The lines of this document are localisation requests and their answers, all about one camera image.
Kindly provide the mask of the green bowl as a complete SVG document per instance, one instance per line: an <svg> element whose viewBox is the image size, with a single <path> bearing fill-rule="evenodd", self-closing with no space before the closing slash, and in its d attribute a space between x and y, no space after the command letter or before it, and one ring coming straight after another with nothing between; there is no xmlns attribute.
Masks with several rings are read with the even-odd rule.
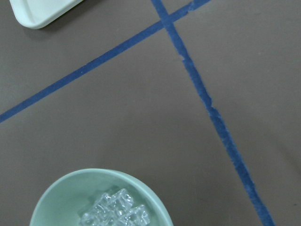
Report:
<svg viewBox="0 0 301 226"><path fill-rule="evenodd" d="M159 197L142 181L112 169L81 169L55 181L39 199L31 226L77 226L80 216L101 194L125 188L144 204L152 226L171 226L171 217Z"/></svg>

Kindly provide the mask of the ice cubes in green bowl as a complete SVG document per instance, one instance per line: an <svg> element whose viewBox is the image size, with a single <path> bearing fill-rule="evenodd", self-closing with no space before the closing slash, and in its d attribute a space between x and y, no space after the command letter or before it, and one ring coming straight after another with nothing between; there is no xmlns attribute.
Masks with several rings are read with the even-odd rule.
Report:
<svg viewBox="0 0 301 226"><path fill-rule="evenodd" d="M151 223L145 205L136 206L126 189L109 195L103 193L80 216L80 226L148 226Z"/></svg>

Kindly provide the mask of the cream bear tray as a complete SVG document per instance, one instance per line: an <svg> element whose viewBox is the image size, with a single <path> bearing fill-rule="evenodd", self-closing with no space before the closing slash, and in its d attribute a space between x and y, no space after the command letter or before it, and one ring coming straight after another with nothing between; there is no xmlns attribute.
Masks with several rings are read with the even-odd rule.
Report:
<svg viewBox="0 0 301 226"><path fill-rule="evenodd" d="M10 0L17 22L40 29L80 4L81 0Z"/></svg>

